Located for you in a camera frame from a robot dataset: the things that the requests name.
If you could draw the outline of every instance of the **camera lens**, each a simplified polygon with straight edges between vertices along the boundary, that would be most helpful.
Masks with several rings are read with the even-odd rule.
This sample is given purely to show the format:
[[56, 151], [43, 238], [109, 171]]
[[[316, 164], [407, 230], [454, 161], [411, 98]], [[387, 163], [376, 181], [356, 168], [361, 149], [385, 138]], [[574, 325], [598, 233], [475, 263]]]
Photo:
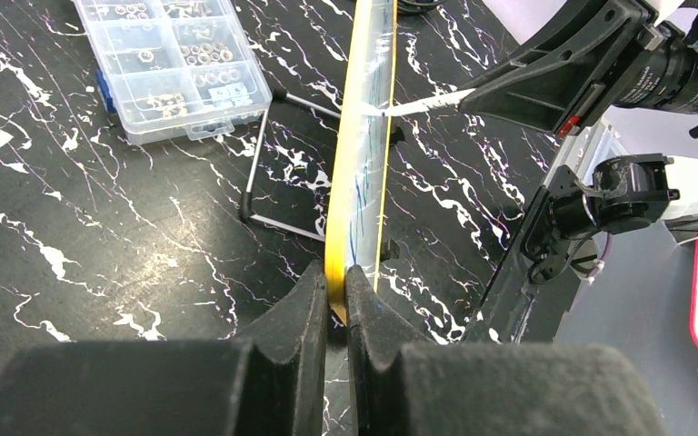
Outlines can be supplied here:
[[683, 44], [683, 35], [666, 27], [661, 30], [670, 37], [615, 104], [698, 114], [698, 52]]

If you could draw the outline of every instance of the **transparent plastic sheet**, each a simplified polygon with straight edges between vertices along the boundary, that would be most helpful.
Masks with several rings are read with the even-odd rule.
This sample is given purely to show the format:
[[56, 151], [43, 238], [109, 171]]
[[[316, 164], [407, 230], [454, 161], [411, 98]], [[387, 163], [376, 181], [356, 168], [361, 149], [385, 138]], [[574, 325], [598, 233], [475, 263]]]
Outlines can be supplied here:
[[365, 108], [386, 108], [392, 100], [396, 3], [358, 0], [354, 13], [325, 238], [334, 310], [343, 304], [344, 273], [353, 265], [363, 267], [374, 288], [377, 282], [391, 124]]

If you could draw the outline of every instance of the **plastic box compartment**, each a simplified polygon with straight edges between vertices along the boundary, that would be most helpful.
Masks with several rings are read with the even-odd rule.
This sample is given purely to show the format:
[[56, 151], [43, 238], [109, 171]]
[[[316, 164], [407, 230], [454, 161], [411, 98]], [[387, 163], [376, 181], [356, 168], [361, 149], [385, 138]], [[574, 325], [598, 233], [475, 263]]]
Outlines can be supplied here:
[[272, 101], [229, 0], [74, 0], [127, 138], [201, 139]]

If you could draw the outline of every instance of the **metal wire stand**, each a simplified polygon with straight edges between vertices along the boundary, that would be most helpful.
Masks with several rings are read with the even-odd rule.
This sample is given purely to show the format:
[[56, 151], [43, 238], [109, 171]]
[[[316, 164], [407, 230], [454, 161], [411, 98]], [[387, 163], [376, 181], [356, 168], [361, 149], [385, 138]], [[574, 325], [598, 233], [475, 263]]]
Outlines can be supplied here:
[[[290, 95], [284, 88], [275, 88], [273, 90], [273, 94], [273, 102], [290, 102], [292, 104], [298, 104], [304, 107], [308, 107], [319, 114], [331, 116], [336, 120], [341, 119], [341, 114], [331, 111], [330, 109], [322, 107], [318, 104], [314, 104], [301, 97]], [[300, 234], [301, 236], [305, 236], [316, 241], [324, 242], [324, 236], [320, 234], [299, 229], [298, 227], [294, 227], [290, 224], [282, 223], [275, 219], [262, 216], [253, 211], [253, 187], [255, 183], [255, 173], [257, 173], [258, 171], [258, 160], [261, 157], [261, 148], [264, 146], [264, 137], [268, 121], [269, 109], [266, 109], [266, 111], [264, 112], [264, 116], [261, 118], [261, 130], [258, 132], [258, 139], [255, 142], [253, 165], [250, 168], [250, 175], [247, 177], [247, 187], [244, 189], [244, 192], [242, 193], [242, 199], [239, 202], [239, 219], [246, 223], [260, 223], [263, 225], [277, 228], [279, 230], [283, 230], [285, 232]]]

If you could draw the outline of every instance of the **yellow tape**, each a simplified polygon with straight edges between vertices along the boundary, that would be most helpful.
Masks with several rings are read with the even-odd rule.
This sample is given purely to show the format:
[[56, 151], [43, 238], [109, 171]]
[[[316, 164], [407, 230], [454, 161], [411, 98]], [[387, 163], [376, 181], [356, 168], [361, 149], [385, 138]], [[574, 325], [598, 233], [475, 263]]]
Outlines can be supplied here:
[[[390, 103], [394, 95], [394, 72], [397, 60], [397, 2], [393, 1], [393, 37], [392, 37], [392, 92], [389, 95]], [[358, 0], [354, 10], [354, 27], [352, 29], [352, 46], [349, 50], [349, 65], [346, 71], [346, 83], [344, 84], [344, 105], [341, 110], [341, 125], [338, 130], [338, 142], [335, 152], [335, 166], [333, 170], [330, 204], [328, 208], [326, 235], [325, 235], [325, 275], [328, 284], [328, 300], [331, 308], [343, 322], [346, 322], [346, 306], [344, 302], [344, 276], [346, 273], [346, 245], [349, 241], [349, 211], [348, 206], [352, 199], [352, 185], [354, 180], [354, 168], [356, 161], [356, 148], [354, 138], [362, 119], [361, 110], [358, 107], [362, 94], [363, 80], [365, 77], [365, 60], [367, 50], [372, 48], [368, 44], [369, 29], [373, 12], [373, 0]], [[386, 165], [389, 150], [389, 130], [392, 121], [387, 125], [386, 150], [384, 151], [384, 181], [381, 193], [381, 216], [378, 225], [378, 247], [376, 259], [381, 251], [381, 232], [384, 222], [384, 198], [386, 196]], [[378, 268], [376, 261], [374, 289], [378, 284]]]

